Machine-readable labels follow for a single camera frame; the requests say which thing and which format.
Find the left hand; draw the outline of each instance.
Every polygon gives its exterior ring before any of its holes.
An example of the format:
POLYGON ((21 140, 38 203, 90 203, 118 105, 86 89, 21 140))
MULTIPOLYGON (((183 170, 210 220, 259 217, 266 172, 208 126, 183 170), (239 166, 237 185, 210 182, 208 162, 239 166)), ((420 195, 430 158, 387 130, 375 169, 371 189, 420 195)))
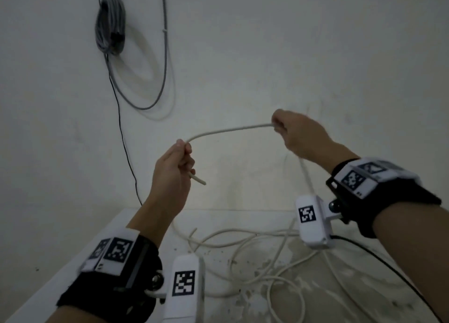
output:
POLYGON ((181 212, 190 191, 190 177, 195 174, 192 147, 181 139, 169 148, 156 162, 153 183, 145 203, 163 209, 171 219, 181 212))

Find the hand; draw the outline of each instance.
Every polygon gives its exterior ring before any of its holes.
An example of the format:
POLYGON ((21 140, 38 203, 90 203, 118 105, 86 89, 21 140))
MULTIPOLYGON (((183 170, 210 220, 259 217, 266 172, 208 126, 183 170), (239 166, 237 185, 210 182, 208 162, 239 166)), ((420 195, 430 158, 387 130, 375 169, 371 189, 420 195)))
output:
POLYGON ((195 160, 190 156, 191 153, 191 145, 178 139, 154 167, 153 183, 146 202, 163 208, 172 218, 184 208, 190 191, 191 183, 187 172, 195 174, 192 169, 195 160))
POLYGON ((190 177, 195 174, 192 147, 182 140, 170 147, 156 162, 148 198, 127 227, 140 231, 157 247, 172 220, 181 212, 190 191, 190 177))
POLYGON ((340 162, 358 157, 345 146, 334 142, 322 125, 303 114, 278 109, 271 121, 287 149, 300 158, 317 163, 329 173, 340 162))

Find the table surface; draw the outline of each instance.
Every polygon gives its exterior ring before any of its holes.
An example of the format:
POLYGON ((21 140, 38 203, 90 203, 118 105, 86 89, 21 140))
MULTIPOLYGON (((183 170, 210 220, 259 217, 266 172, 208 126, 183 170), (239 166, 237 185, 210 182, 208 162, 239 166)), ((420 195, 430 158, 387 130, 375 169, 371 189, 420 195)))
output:
MULTIPOLYGON (((122 210, 87 246, 53 278, 36 292, 7 323, 45 322, 55 309, 61 293, 76 278, 76 269, 94 249, 98 240, 108 235, 111 230, 127 224, 135 209, 122 210)), ((189 234, 198 228, 194 237, 197 239, 219 229, 249 228, 254 230, 275 230, 288 227, 293 218, 291 211, 229 211, 229 210, 186 210, 177 218, 179 229, 189 234)), ((335 223, 334 232, 362 240, 352 226, 335 223)), ((228 242, 247 236, 244 233, 227 233, 216 236, 210 242, 228 242)), ((281 238, 262 238, 249 244, 233 261, 233 270, 237 276, 250 278, 257 275, 270 262, 281 238)), ((380 245, 374 240, 364 240, 378 250, 380 245)), ((222 274, 227 273, 227 266, 235 250, 228 248, 200 248, 206 265, 222 274)), ((160 257, 165 269, 170 269, 174 258, 188 253, 187 242, 180 238, 172 228, 167 232, 160 247, 160 257)), ((290 238, 283 249, 275 269, 305 257, 311 253, 299 238, 290 238)), ((433 322, 434 318, 424 304, 393 275, 388 269, 374 259, 356 250, 338 244, 328 254, 334 268, 344 280, 348 291, 362 303, 379 322, 433 322)), ((305 322, 371 322, 348 298, 335 281, 322 256, 315 256, 283 276, 293 280, 302 289, 305 302, 305 322)), ((232 285, 213 275, 206 275, 206 291, 222 292, 232 285)), ((241 287, 237 296, 230 298, 206 298, 205 322, 274 322, 268 312, 266 301, 267 282, 241 287)), ((296 322, 300 316, 300 301, 295 292, 283 284, 275 285, 272 291, 272 305, 284 322, 296 322)), ((148 322, 160 322, 163 305, 157 303, 148 322)))

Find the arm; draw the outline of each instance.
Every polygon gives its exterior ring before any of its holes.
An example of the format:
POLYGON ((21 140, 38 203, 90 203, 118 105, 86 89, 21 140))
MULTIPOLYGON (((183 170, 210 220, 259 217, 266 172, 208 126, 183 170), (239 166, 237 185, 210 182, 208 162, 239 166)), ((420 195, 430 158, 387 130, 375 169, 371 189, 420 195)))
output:
MULTIPOLYGON (((178 140, 156 162, 151 191, 131 219, 128 228, 140 231, 140 234, 160 246, 162 239, 176 215, 181 212, 190 191, 190 177, 195 161, 190 154, 192 147, 178 140)), ((71 306, 59 307, 47 320, 47 323, 107 323, 88 312, 71 306)))
MULTIPOLYGON (((279 109, 272 121, 289 150, 329 174, 339 163, 359 158, 305 115, 279 109)), ((436 205, 396 203, 379 213, 373 230, 435 312, 449 322, 449 212, 436 205)))

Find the white wall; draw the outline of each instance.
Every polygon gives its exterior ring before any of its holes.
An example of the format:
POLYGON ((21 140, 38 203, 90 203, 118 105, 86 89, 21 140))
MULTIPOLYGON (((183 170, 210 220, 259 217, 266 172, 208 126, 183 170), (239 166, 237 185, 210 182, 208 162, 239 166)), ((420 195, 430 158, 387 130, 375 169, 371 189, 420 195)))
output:
MULTIPOLYGON (((161 0, 124 2, 161 65, 161 0)), ((307 111, 361 155, 416 171, 449 200, 447 0, 167 2, 174 78, 170 71, 145 116, 121 102, 141 197, 175 139, 269 122, 285 107, 307 111)), ((0 0, 0 8, 2 321, 138 202, 94 40, 98 1, 0 0)), ((153 76, 132 38, 123 59, 153 76)), ((194 185, 188 208, 290 208, 307 192, 270 129, 199 139, 194 157, 209 184, 194 185)), ((310 168, 324 190, 325 174, 310 168)))

